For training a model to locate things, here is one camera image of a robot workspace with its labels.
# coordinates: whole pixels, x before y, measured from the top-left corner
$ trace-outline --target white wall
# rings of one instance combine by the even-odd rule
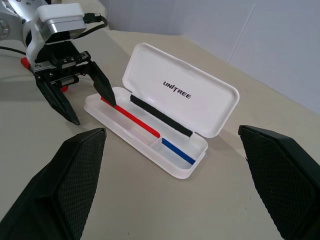
[[[122,31],[184,35],[320,114],[320,0],[100,0]]]

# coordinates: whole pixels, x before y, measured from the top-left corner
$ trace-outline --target pen case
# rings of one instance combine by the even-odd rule
[[[84,109],[178,179],[188,178],[239,102],[231,85],[149,44],[138,44],[114,87],[116,107],[99,94]]]

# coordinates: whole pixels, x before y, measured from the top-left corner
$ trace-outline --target white table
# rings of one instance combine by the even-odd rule
[[[133,48],[141,42],[230,83],[239,90],[240,102],[220,135],[208,140],[207,156],[186,180],[170,176],[107,130],[82,240],[282,239],[254,187],[238,127],[291,136],[319,163],[319,116],[180,36],[99,31],[76,44],[90,52],[113,86],[122,86]],[[51,109],[18,54],[0,52],[0,219],[63,141],[103,127],[83,109],[86,96],[94,93],[87,78],[66,93],[81,121],[75,126]]]

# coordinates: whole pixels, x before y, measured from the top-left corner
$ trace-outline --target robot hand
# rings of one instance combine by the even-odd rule
[[[79,75],[89,75],[98,93],[116,105],[108,78],[91,61],[87,51],[78,52],[72,40],[92,32],[84,32],[86,24],[101,21],[106,27],[105,18],[100,14],[84,14],[78,3],[50,5],[44,0],[0,3],[0,40],[19,40],[27,47],[26,57],[37,87],[53,109],[76,125],[80,124],[79,119],[61,88],[78,83]]]

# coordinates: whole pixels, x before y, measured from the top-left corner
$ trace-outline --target black mesh pad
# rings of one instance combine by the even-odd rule
[[[95,197],[105,133],[82,144],[56,193],[66,225],[75,240],[82,236]]]
[[[278,142],[250,130],[239,132],[255,188],[281,236],[290,240],[313,209],[315,187]]]

